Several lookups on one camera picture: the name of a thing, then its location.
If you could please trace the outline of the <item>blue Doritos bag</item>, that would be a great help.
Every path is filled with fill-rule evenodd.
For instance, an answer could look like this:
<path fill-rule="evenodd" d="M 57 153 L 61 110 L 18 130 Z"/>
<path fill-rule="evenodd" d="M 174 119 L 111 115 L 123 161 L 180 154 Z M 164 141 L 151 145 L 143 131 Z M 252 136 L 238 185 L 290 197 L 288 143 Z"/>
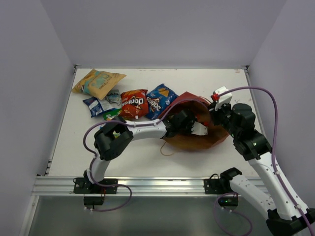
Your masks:
<path fill-rule="evenodd" d="M 158 85 L 146 95 L 149 111 L 145 117 L 150 120 L 157 119 L 177 98 L 178 95 L 165 84 Z"/>

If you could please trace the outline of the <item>small silver snack packet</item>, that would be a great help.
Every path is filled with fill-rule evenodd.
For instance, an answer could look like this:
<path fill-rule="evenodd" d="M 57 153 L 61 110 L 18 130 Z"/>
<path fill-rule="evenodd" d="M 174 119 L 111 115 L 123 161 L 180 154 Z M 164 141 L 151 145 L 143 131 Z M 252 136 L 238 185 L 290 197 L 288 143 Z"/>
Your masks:
<path fill-rule="evenodd" d="M 112 89 L 108 92 L 105 99 L 113 106 L 121 107 L 122 99 L 121 93 L 118 89 Z"/>

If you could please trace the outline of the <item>red brown paper bag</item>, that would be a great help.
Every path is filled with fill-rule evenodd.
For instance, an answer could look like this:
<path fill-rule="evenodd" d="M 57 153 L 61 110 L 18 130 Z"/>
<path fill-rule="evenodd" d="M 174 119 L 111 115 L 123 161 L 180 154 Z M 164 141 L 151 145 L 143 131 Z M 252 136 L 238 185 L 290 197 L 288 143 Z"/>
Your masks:
<path fill-rule="evenodd" d="M 188 108 L 192 111 L 197 118 L 197 122 L 203 124 L 208 128 L 208 134 L 199 136 L 195 134 L 177 134 L 171 138 L 163 138 L 166 143 L 174 148 L 185 151 L 201 151 L 209 148 L 213 148 L 216 145 L 222 143 L 228 136 L 228 132 L 221 126 L 215 126 L 212 123 L 208 107 L 210 103 L 203 97 L 194 95 L 189 92 L 184 92 L 169 107 L 159 116 L 165 113 L 173 115 Z"/>

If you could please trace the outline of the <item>tan chips bag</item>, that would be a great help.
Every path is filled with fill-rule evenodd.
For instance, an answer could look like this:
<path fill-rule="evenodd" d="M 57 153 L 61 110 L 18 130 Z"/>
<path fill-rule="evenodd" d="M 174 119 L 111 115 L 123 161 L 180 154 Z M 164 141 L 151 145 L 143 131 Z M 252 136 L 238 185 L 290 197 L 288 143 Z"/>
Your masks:
<path fill-rule="evenodd" d="M 71 92 L 82 93 L 103 100 L 109 91 L 125 77 L 125 74 L 92 69 L 72 88 Z"/>

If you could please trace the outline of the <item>green yellow snack packet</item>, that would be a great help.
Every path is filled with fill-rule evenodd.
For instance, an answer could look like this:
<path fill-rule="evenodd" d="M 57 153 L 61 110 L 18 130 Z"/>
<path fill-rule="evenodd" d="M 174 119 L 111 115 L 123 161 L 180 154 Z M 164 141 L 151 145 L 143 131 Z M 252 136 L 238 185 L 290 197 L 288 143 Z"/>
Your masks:
<path fill-rule="evenodd" d="M 112 120 L 113 118 L 119 116 L 119 114 L 122 112 L 121 109 L 113 109 L 111 111 L 105 112 L 102 114 L 102 117 L 105 121 Z"/>

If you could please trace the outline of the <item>blue Oreo packet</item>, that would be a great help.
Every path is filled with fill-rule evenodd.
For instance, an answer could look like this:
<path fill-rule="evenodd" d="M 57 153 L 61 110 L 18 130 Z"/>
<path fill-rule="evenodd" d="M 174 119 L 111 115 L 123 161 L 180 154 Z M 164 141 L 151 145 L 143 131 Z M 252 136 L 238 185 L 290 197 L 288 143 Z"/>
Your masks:
<path fill-rule="evenodd" d="M 99 100 L 95 97 L 84 99 L 83 103 L 89 108 L 91 117 L 97 117 L 114 109 L 114 107 L 106 100 Z"/>

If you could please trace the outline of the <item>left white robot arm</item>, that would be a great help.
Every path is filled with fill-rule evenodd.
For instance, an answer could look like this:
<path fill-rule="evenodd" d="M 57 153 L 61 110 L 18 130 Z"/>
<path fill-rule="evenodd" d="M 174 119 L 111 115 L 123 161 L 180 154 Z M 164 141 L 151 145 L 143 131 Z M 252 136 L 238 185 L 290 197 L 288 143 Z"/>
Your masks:
<path fill-rule="evenodd" d="M 118 117 L 105 121 L 103 127 L 94 134 L 94 150 L 87 149 L 94 157 L 86 170 L 86 189 L 91 193 L 101 190 L 109 163 L 119 157 L 132 141 L 192 134 L 196 130 L 196 124 L 197 118 L 187 109 L 167 118 L 151 121 L 127 121 Z"/>

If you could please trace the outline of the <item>red Doritos bag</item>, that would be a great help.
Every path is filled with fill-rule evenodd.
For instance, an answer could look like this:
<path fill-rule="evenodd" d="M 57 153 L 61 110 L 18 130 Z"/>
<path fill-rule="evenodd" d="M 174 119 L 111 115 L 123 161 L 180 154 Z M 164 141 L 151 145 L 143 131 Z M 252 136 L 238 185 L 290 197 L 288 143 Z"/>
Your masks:
<path fill-rule="evenodd" d="M 130 119 L 138 119 L 149 112 L 149 105 L 146 99 L 147 90 L 137 89 L 123 92 L 122 111 L 120 116 Z"/>

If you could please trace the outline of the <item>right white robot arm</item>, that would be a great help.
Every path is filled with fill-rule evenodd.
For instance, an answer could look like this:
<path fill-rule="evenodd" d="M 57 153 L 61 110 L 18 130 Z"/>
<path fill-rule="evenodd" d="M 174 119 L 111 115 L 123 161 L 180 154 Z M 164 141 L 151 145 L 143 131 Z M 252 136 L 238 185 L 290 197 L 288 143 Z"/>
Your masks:
<path fill-rule="evenodd" d="M 315 210 L 297 195 L 283 175 L 272 147 L 263 134 L 255 129 L 255 114 L 247 104 L 210 106 L 214 125 L 224 128 L 233 138 L 237 152 L 253 167 L 267 193 L 249 183 L 237 168 L 220 174 L 217 186 L 224 193 L 236 192 L 256 208 L 266 220 L 274 236 L 292 236 L 315 221 Z"/>

